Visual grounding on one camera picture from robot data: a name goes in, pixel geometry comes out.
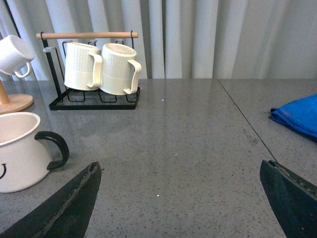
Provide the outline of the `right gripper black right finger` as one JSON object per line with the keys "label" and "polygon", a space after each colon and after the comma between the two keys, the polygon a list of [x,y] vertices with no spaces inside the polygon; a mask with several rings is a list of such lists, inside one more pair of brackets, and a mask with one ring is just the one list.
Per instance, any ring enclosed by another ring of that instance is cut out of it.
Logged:
{"label": "right gripper black right finger", "polygon": [[286,237],[315,238],[317,187],[275,161],[262,161],[260,180]]}

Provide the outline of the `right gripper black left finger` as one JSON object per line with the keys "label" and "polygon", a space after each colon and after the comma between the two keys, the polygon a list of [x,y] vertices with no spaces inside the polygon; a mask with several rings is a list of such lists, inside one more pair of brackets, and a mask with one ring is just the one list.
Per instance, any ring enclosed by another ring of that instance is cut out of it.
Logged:
{"label": "right gripper black left finger", "polygon": [[32,212],[0,234],[2,238],[83,238],[102,177],[93,162]]}

